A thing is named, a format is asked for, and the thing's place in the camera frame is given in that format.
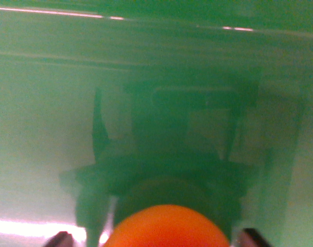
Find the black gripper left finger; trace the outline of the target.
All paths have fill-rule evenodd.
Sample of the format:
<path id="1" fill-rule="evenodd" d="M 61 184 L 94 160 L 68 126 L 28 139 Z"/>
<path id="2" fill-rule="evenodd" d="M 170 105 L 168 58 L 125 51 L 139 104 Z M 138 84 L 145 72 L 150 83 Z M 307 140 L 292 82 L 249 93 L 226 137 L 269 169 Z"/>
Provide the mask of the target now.
<path id="1" fill-rule="evenodd" d="M 45 244 L 44 247 L 73 247 L 74 239 L 72 234 L 61 231 L 51 237 Z"/>

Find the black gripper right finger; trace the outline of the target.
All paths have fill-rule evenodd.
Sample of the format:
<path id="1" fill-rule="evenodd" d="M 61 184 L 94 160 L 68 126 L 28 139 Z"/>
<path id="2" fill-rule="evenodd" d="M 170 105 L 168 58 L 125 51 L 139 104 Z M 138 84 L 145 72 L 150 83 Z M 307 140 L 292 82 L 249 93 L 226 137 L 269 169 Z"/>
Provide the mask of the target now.
<path id="1" fill-rule="evenodd" d="M 255 228 L 243 228 L 238 234 L 236 246 L 271 247 L 271 244 Z"/>

